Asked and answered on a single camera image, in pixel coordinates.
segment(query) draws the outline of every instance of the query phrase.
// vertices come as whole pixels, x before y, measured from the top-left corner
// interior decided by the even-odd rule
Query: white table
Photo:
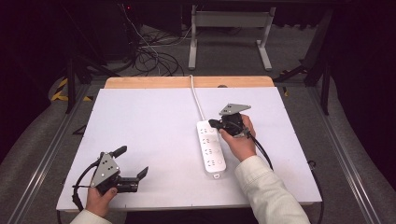
[[[277,88],[196,88],[196,93],[207,119],[219,119],[219,111],[228,103],[251,105],[244,114],[252,119],[257,139],[271,158],[275,173],[298,202],[321,202]],[[205,174],[195,127],[199,120],[189,88],[100,90],[57,210],[77,211],[71,201],[72,185],[100,152],[121,146],[128,147],[115,159],[122,177],[133,177],[146,166],[149,169],[138,192],[119,194],[110,204],[113,210],[248,206],[233,174],[239,162],[221,138],[227,169],[218,180]],[[89,184],[92,173],[81,185]],[[79,190],[83,204],[86,192]]]

